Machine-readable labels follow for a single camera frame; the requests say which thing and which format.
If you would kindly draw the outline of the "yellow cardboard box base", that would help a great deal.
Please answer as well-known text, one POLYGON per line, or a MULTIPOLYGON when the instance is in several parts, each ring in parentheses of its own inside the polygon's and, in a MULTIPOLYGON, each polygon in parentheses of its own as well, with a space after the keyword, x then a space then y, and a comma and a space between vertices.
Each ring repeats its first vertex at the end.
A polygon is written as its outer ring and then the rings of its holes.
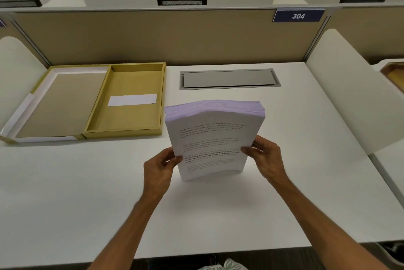
POLYGON ((110 64, 83 136, 87 139, 162 134, 166 63, 110 64), (111 96, 157 94, 155 104, 111 106, 111 96))

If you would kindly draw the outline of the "brown wooden tray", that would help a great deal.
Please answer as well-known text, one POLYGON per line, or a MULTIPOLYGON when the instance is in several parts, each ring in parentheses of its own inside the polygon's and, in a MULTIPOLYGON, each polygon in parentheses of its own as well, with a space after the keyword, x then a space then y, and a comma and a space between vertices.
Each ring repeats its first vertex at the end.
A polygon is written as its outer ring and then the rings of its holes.
POLYGON ((398 89, 404 93, 404 61, 389 62, 380 72, 398 89))

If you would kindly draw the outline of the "white paper label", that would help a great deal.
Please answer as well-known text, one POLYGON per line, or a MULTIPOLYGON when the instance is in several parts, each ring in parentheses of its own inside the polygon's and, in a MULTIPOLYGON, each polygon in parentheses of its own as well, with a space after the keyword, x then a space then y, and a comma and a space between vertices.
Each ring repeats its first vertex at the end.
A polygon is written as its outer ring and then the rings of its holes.
POLYGON ((157 101, 157 94, 134 94, 134 95, 111 96, 109 98, 108 107, 148 105, 148 104, 155 104, 156 101, 157 101))

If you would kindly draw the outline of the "person's patterned garment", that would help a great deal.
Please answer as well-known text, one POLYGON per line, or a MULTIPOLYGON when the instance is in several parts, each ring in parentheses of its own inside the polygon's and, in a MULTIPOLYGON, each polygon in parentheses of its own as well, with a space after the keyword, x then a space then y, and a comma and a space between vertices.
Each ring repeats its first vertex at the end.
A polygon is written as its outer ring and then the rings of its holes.
POLYGON ((224 264, 215 264, 211 266, 204 266, 198 270, 249 270, 247 267, 241 263, 235 262, 233 259, 228 258, 225 260, 224 264))

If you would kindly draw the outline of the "thick stack of printed paper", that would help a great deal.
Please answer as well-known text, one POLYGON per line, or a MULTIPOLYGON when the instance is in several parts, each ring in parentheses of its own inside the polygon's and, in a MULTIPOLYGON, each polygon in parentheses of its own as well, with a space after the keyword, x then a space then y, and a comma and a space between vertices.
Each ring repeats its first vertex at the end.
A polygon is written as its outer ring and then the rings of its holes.
POLYGON ((224 171, 244 170, 247 155, 265 120, 259 101, 202 100, 166 106, 165 125, 181 180, 192 181, 224 171))

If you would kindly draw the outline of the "person's right hand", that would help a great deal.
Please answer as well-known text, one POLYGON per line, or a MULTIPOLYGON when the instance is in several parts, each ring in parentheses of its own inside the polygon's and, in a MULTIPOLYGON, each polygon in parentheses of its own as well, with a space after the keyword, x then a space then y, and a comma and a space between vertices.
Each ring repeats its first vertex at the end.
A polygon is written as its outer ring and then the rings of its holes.
POLYGON ((290 184, 284 168, 281 149, 276 143, 257 135, 250 147, 260 150, 260 158, 254 161, 261 175, 274 188, 290 184))

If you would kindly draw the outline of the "person's right forearm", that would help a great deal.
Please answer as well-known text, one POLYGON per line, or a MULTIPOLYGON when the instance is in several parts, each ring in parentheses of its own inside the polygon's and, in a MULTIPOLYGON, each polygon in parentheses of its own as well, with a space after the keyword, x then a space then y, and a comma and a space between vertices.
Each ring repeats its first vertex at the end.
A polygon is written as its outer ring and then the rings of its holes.
POLYGON ((269 179, 327 270, 389 270, 316 207, 288 177, 269 179))

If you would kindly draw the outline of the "blue number sign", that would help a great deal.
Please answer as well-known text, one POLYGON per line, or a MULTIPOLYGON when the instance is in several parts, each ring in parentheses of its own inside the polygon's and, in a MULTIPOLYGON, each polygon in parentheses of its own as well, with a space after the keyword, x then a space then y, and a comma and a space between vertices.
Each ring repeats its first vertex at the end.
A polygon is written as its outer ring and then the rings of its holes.
POLYGON ((324 8, 280 9, 275 12, 274 23, 319 22, 325 13, 324 8))

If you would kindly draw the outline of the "black bag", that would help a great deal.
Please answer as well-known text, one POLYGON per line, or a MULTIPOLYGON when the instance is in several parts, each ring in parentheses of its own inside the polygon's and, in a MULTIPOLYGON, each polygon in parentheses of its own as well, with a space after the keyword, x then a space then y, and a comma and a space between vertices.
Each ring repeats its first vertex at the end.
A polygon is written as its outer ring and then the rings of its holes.
POLYGON ((404 241, 376 242, 376 244, 392 263, 404 267, 404 241))

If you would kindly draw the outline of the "person's left forearm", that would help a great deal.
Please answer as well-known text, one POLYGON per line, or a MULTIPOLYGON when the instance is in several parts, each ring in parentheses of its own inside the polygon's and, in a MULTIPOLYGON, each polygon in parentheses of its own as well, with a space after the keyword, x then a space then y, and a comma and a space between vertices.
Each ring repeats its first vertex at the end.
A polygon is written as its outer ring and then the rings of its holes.
POLYGON ((143 193, 87 270, 130 270, 145 228, 161 199, 162 195, 154 192, 143 193))

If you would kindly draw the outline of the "person's left hand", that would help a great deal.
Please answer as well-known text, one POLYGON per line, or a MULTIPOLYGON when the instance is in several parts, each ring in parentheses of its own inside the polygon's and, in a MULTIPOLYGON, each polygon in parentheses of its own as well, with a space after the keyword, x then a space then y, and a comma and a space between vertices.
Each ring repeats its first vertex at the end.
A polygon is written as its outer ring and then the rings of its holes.
POLYGON ((176 167, 163 167, 162 159, 169 154, 174 154, 171 146, 144 163, 144 188, 141 197, 143 200, 160 201, 169 189, 173 170, 176 167))

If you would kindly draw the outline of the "beige desk partition panel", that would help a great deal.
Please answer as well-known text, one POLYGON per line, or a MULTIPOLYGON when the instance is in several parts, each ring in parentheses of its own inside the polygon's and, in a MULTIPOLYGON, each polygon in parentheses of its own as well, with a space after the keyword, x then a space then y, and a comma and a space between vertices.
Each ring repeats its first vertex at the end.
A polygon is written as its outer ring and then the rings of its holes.
POLYGON ((404 57, 404 4, 311 7, 0 9, 0 38, 20 40, 45 66, 306 61, 336 29, 368 62, 404 57), (274 23, 276 10, 324 8, 319 22, 274 23))

